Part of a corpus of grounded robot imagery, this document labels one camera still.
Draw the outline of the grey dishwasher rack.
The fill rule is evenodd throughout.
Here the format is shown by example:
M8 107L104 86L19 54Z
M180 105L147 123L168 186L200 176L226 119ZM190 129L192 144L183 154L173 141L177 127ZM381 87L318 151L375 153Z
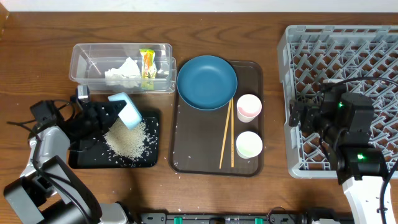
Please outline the grey dishwasher rack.
M389 169L397 162L397 26L292 25L277 46L279 80L289 101L318 103L319 84L354 79L350 92L370 97L375 108L370 143L381 150Z

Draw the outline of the right wooden chopstick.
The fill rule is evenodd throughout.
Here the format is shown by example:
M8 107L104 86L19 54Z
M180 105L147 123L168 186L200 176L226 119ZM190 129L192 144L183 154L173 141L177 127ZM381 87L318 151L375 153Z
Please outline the right wooden chopstick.
M231 99L230 117L231 117L231 167L234 168L234 99Z

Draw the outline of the brown serving tray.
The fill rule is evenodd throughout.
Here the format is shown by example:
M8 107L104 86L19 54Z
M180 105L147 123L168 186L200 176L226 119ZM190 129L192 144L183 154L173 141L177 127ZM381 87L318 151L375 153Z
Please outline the brown serving tray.
M238 88L234 96L234 138L245 131L252 131L263 140L264 123L262 112L251 122L243 123L237 117L236 103L245 94L256 95L263 100L263 72L256 62L230 60L237 78ZM230 124L224 145L221 169L220 158L226 123L228 103L217 110L203 111L192 108L177 93L170 140L169 164L176 172L189 174L231 175L253 177L261 173L263 151L250 159L241 158L234 152L234 167L231 167Z

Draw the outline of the black rectangular tray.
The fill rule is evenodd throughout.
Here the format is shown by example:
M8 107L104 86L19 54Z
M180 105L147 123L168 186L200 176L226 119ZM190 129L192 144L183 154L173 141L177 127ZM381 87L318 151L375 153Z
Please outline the black rectangular tray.
M159 148L160 115L158 111L142 111L142 121L146 123L147 139L142 157L131 160L117 156L106 144L104 134L91 134L70 149L68 165L74 169L105 169L127 167L152 167L156 164Z

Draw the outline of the small light blue bowl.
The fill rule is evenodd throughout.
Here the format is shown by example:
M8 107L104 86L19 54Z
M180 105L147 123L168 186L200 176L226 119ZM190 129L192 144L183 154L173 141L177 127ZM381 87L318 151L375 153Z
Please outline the small light blue bowl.
M134 129L142 121L142 116L139 110L136 108L135 104L132 102L127 93L122 92L111 95L108 97L108 100L124 101L126 103L125 107L121 110L118 116L129 130Z

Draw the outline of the large blue plate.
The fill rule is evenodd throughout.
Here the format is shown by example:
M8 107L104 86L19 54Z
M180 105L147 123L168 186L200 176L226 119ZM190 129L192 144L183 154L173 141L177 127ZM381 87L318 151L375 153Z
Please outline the large blue plate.
M232 65L213 55L190 59L177 75L180 97L198 110L217 110L227 105L237 88L238 78Z

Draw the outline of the white cup pink inside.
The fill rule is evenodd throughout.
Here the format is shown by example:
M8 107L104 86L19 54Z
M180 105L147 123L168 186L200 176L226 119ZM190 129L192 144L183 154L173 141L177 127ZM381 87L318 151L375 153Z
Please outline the white cup pink inside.
M260 114L262 103L256 95L245 94L238 99L236 107L238 119L249 123Z

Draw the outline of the clear plastic waste bin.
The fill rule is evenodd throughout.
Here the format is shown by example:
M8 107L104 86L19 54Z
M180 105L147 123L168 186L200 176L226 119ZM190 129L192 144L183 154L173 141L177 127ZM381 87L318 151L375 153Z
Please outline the clear plastic waste bin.
M154 62L157 74L154 79L154 90L142 88L144 81L142 77L135 79L139 82L139 86L134 88L107 85L104 73L110 68L119 68L128 57L137 60L141 71L140 49L155 51ZM69 73L70 80L88 85L92 94L172 93L175 91L176 75L176 61L172 57L172 46L166 43L77 44L73 48Z

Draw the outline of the white cup green inside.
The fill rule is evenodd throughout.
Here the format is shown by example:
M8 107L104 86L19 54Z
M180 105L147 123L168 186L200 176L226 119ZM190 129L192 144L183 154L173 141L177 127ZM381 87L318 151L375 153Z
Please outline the white cup green inside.
M258 156L263 150L261 137L252 132L245 131L236 138L236 152L243 159L250 159Z

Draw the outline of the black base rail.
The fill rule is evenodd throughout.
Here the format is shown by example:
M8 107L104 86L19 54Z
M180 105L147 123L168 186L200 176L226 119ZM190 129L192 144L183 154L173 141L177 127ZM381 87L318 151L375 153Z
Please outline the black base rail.
M168 213L156 211L138 215L138 224L354 224L347 213L331 208L308 208L302 213L274 207L267 213Z

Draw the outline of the orange green snack wrapper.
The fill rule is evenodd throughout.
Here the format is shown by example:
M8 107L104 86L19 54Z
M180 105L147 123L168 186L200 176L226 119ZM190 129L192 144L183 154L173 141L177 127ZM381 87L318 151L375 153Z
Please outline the orange green snack wrapper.
M155 65L155 51L152 49L140 49L141 54L141 77L144 79L142 88L146 90L154 90L154 79L157 74Z

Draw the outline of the white tissue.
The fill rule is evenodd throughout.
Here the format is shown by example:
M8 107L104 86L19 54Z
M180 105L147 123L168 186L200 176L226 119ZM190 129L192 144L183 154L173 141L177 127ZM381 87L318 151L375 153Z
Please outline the white tissue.
M134 88L139 86L139 82L135 79L141 78L141 71L137 60L128 57L119 68L110 68L104 75L109 86L121 85L124 88Z

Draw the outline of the wooden chopstick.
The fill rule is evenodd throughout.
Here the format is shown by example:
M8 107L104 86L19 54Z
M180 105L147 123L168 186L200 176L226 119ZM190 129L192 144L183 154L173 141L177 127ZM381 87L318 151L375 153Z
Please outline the wooden chopstick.
M231 117L231 167L234 168L234 99L231 99L230 117Z
M222 168L222 163L223 163L223 156L224 156L224 149L225 149L225 144L226 144L226 136L228 133L228 125L229 125L229 118L231 114L231 105L232 105L232 99L228 103L228 110L226 114L226 122L224 126L224 134L223 134L223 142L222 142L222 147L221 147L221 154L220 154L220 163L219 163L219 169Z

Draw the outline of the pile of rice grains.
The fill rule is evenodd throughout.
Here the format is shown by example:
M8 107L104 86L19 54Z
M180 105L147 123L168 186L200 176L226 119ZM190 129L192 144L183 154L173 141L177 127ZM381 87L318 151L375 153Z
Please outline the pile of rice grains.
M135 128L128 129L120 118L104 134L106 144L117 156L134 160L142 157L147 139L146 123L140 122Z

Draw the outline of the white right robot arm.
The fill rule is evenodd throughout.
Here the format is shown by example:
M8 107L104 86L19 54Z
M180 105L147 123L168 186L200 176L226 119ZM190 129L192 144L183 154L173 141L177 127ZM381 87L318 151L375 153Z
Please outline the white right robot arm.
M324 154L336 172L355 223L395 223L390 181L382 152L370 143L372 99L360 93L326 93L316 104L289 103L289 126L317 133L329 145Z

